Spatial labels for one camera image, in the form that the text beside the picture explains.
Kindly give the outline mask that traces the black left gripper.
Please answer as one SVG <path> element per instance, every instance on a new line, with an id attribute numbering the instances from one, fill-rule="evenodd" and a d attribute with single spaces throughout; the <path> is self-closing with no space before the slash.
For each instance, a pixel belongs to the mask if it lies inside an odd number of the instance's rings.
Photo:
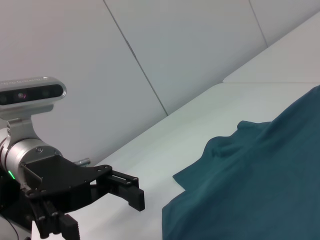
<path id="1" fill-rule="evenodd" d="M 79 240 L 78 222 L 69 213 L 84 208 L 107 194 L 122 198 L 133 209 L 145 209 L 145 194 L 139 179 L 109 165 L 82 167 L 62 156 L 22 164 L 30 190 L 26 197 L 41 239 L 61 234 Z"/>

